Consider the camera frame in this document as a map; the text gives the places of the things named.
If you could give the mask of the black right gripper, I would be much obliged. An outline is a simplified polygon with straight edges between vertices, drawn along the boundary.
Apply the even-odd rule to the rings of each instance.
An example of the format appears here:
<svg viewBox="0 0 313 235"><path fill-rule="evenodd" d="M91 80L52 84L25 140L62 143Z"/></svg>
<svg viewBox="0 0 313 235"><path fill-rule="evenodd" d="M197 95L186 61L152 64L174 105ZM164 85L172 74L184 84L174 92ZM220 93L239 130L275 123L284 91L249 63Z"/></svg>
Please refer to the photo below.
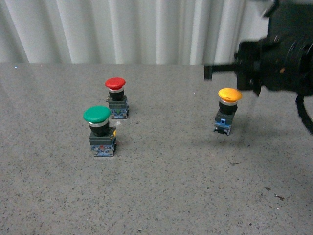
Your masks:
<svg viewBox="0 0 313 235"><path fill-rule="evenodd" d="M260 63L261 41L244 41L235 53L235 63L204 65L204 80L211 80L215 72L235 71L237 89L253 91L258 97L261 92Z"/></svg>

